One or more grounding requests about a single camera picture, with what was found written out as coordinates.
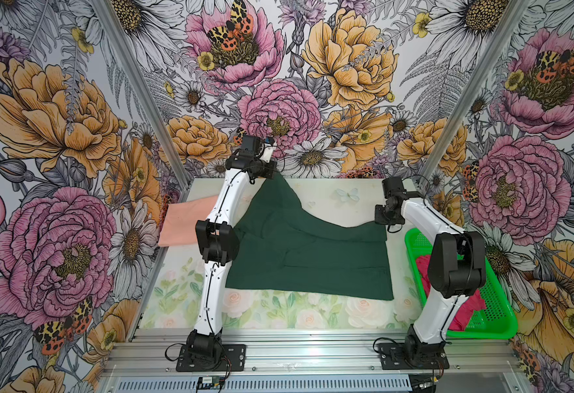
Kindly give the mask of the dark green t-shirt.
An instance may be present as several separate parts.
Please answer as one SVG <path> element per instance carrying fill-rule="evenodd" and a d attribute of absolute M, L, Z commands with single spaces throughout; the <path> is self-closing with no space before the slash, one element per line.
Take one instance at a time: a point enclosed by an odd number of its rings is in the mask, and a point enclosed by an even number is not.
<path fill-rule="evenodd" d="M 241 243 L 228 288 L 393 299 L 386 230 L 318 219 L 280 175 L 263 182 L 235 232 Z"/>

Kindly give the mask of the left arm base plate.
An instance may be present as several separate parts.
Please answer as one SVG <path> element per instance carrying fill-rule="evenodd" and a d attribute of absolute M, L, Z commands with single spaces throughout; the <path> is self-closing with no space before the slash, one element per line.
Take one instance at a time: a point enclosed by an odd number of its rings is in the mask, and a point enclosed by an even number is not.
<path fill-rule="evenodd" d="M 188 346 L 183 345 L 176 358 L 175 370 L 179 373 L 243 372 L 246 350 L 246 345 L 226 344 L 218 351 L 218 357 L 206 357 L 190 352 Z"/>

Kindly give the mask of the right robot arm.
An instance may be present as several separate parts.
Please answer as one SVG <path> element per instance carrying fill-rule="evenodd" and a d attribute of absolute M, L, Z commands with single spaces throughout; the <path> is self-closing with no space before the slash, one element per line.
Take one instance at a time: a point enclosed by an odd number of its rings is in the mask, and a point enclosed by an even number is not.
<path fill-rule="evenodd" d="M 403 360 L 412 368 L 443 368 L 447 331 L 457 312 L 486 283 L 485 241 L 477 232 L 452 224 L 403 180 L 382 181 L 385 204 L 375 207 L 375 222 L 386 227 L 416 226 L 432 244 L 427 269 L 429 296 L 403 344 Z"/>

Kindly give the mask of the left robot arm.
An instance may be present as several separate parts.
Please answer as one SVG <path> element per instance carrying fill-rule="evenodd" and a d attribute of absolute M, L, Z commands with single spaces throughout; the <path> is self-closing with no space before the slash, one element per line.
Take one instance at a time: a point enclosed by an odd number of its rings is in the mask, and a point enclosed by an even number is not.
<path fill-rule="evenodd" d="M 243 191 L 257 178 L 272 178 L 277 162 L 272 159 L 276 142 L 246 135 L 241 146 L 226 160 L 224 183 L 208 217 L 196 223 L 195 234 L 205 262 L 198 319 L 181 350 L 185 370 L 216 370 L 228 366 L 222 343 L 223 293 L 233 260 L 240 248 L 234 218 Z"/>

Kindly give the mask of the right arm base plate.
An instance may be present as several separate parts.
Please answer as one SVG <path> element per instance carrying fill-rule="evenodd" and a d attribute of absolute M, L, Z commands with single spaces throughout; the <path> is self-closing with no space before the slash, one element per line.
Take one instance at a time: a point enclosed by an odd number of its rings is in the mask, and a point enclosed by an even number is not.
<path fill-rule="evenodd" d="M 382 342 L 374 345 L 383 370 L 448 370 L 450 364 L 444 352 L 410 354 L 404 345 Z"/>

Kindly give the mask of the green plastic laundry basket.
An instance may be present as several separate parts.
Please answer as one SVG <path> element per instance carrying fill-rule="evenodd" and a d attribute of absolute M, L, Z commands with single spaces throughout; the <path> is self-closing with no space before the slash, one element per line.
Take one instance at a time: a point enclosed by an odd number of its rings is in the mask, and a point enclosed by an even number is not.
<path fill-rule="evenodd" d="M 416 282 L 417 297 L 424 307 L 427 294 L 421 282 L 421 274 L 416 267 L 416 259 L 430 255 L 433 249 L 429 240 L 419 229 L 409 229 L 405 235 L 406 254 L 409 266 Z M 487 281 L 480 288 L 480 296 L 486 303 L 486 309 L 475 311 L 461 332 L 449 330 L 448 337 L 455 339 L 509 340 L 518 330 L 518 321 L 514 316 L 510 302 L 491 265 L 486 262 Z"/>

